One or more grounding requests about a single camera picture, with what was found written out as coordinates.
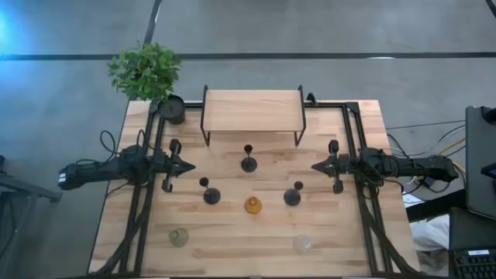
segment wooden table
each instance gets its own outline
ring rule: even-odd
[[[358,101],[367,144],[389,147],[378,101]],[[136,134],[146,123],[148,102],[130,102],[119,148],[136,142]],[[146,238],[142,276],[341,276],[367,275],[368,264],[357,193],[350,175],[343,175],[344,192],[332,193],[332,180],[310,166],[329,155],[327,144],[337,139],[340,153],[347,153],[343,117],[334,108],[307,109],[307,129],[299,147],[288,133],[212,134],[205,146],[200,126],[200,110],[187,110],[186,121],[167,125],[163,148],[172,138],[182,142],[181,157],[196,169],[173,179],[174,191],[160,189],[163,175],[156,179],[150,224]],[[155,136],[152,134],[152,145]],[[245,173],[239,162],[246,156],[245,144],[253,145],[258,168]],[[201,177],[222,193],[220,203],[207,205],[198,184]],[[289,207],[283,193],[301,181],[301,203]],[[109,190],[122,181],[113,181]],[[123,188],[108,197],[91,258],[90,270],[97,270],[122,240],[132,188]],[[250,215],[245,200],[258,197],[262,211]],[[386,183],[380,193],[386,233],[398,252],[418,269],[400,189]],[[173,247],[171,230],[185,228],[188,243]],[[293,248],[296,236],[307,235],[313,247],[306,254]],[[379,262],[379,248],[376,242]],[[132,268],[134,259],[129,261]]]

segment black stand base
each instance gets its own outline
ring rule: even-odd
[[[220,191],[215,188],[208,188],[203,193],[203,200],[209,205],[214,205],[220,201]]]
[[[298,190],[289,189],[284,193],[284,202],[286,202],[286,205],[295,206],[298,205],[300,201],[301,195]]]
[[[257,169],[257,160],[246,157],[241,161],[241,168],[245,172],[254,172]]]

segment black metal frame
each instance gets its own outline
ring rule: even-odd
[[[205,106],[204,103],[201,102],[187,102],[186,109],[202,109]],[[348,148],[350,151],[351,157],[357,156],[357,151],[353,139],[353,129],[350,121],[350,114],[353,114],[356,121],[357,133],[360,141],[360,148],[364,148],[367,146],[367,141],[365,139],[365,132],[363,131],[363,124],[360,115],[360,108],[357,102],[323,102],[318,103],[315,100],[315,97],[312,94],[309,94],[307,97],[307,101],[304,102],[306,109],[319,109],[319,108],[328,108],[328,109],[340,109],[343,114],[343,121],[346,130],[346,139],[348,141]],[[150,113],[148,120],[146,122],[146,131],[145,131],[145,143],[147,144],[150,139],[151,127],[153,124],[155,113]],[[157,128],[157,138],[155,142],[155,150],[159,150],[161,147],[163,132],[165,127],[165,119],[160,118],[158,128]],[[391,242],[387,239],[384,233],[384,222],[381,214],[381,207],[379,205],[379,200],[377,193],[375,192],[375,188],[370,188],[370,199],[372,202],[372,208],[374,210],[373,215],[369,212],[367,207],[367,202],[365,199],[365,195],[363,193],[363,189],[365,187],[364,183],[361,181],[360,176],[354,176],[355,185],[356,185],[356,195],[357,201],[360,209],[360,220],[362,222],[363,227],[363,237],[365,242],[365,249],[367,253],[367,260],[369,263],[369,269],[371,277],[402,277],[402,274],[393,273],[391,258],[394,259],[400,270],[410,271],[410,267],[405,268],[405,262],[401,262],[403,259],[399,256],[398,252],[394,249]],[[138,200],[140,195],[141,187],[135,187],[135,191],[133,192],[131,208],[129,210],[129,218],[126,228],[126,236],[124,240],[119,244],[119,247],[114,252],[114,254],[109,258],[109,261],[112,261],[112,265],[109,265],[107,269],[103,272],[97,272],[92,274],[87,274],[81,277],[72,277],[81,278],[81,279],[95,279],[95,278],[127,278],[127,277],[138,277],[141,273],[141,267],[143,264],[143,254],[146,244],[146,231],[148,227],[148,221],[150,217],[151,210],[151,202],[153,199],[153,190],[154,190],[154,180],[155,176],[153,175],[150,178],[150,183],[146,186],[146,197],[145,202],[143,204],[141,213],[136,217],[137,209],[138,209]],[[384,261],[384,269],[385,271],[379,271],[377,265],[376,253],[374,250],[374,241],[372,239],[371,230],[374,231],[377,235],[377,238],[380,240],[379,245],[381,247],[382,259]],[[127,269],[127,259],[129,258],[129,247],[131,242],[133,241],[134,236],[139,231],[139,242],[136,251],[136,259],[133,271],[128,271]],[[115,269],[118,261],[120,261],[120,266],[117,273],[112,273]]]
[[[203,139],[205,140],[205,144],[207,146],[210,146],[210,132],[208,131],[205,134],[205,129],[203,128],[203,120],[205,118],[205,106],[206,102],[205,99],[207,98],[207,91],[208,91],[208,86],[205,85],[203,87],[203,102],[201,104],[201,118],[200,118],[200,130],[201,134],[203,135]],[[298,91],[300,92],[300,100],[301,100],[301,118],[303,121],[303,129],[301,131],[294,131],[294,144],[295,146],[298,146],[301,142],[301,138],[303,137],[303,134],[305,133],[305,130],[307,129],[307,118],[305,115],[305,100],[303,99],[303,86],[298,86]]]

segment gray concrete floor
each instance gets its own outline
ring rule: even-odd
[[[7,0],[0,4],[0,53],[115,53],[143,40],[152,6],[153,0]],[[178,53],[491,51],[495,26],[482,0],[167,0],[153,41]],[[111,88],[105,63],[0,60],[0,153],[10,174],[57,190],[64,165],[108,156],[98,134],[119,135],[127,101]],[[175,88],[186,100],[200,99],[204,84],[303,84],[319,99],[379,99],[386,126],[397,128],[390,133],[415,153],[457,124],[402,127],[460,120],[468,105],[496,106],[495,65],[495,59],[185,61]],[[464,152],[453,158],[464,164]],[[40,201],[14,277],[85,273],[105,185],[67,191],[59,204]]]

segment black plant pot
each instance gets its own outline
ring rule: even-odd
[[[168,102],[158,105],[158,113],[170,124],[179,125],[184,122],[184,100],[176,95],[169,95]]]

